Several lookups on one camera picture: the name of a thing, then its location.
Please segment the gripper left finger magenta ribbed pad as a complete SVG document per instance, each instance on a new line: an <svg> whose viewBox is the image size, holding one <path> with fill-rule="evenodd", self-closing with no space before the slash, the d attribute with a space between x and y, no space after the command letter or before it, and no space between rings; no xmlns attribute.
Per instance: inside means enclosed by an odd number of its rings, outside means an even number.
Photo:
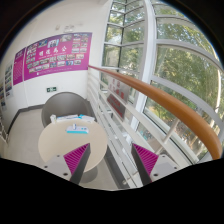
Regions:
<svg viewBox="0 0 224 224"><path fill-rule="evenodd" d="M65 155L52 157L43 169L74 184L79 184L90 153L90 144L87 143Z"/></svg>

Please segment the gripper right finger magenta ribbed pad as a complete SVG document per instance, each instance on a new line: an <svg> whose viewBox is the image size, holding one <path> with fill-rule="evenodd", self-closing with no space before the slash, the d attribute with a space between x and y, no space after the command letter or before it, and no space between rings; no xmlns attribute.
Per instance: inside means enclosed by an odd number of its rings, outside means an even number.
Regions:
<svg viewBox="0 0 224 224"><path fill-rule="evenodd" d="M156 155L137 144L132 144L131 154L143 185L150 184L179 170L179 166L167 155Z"/></svg>

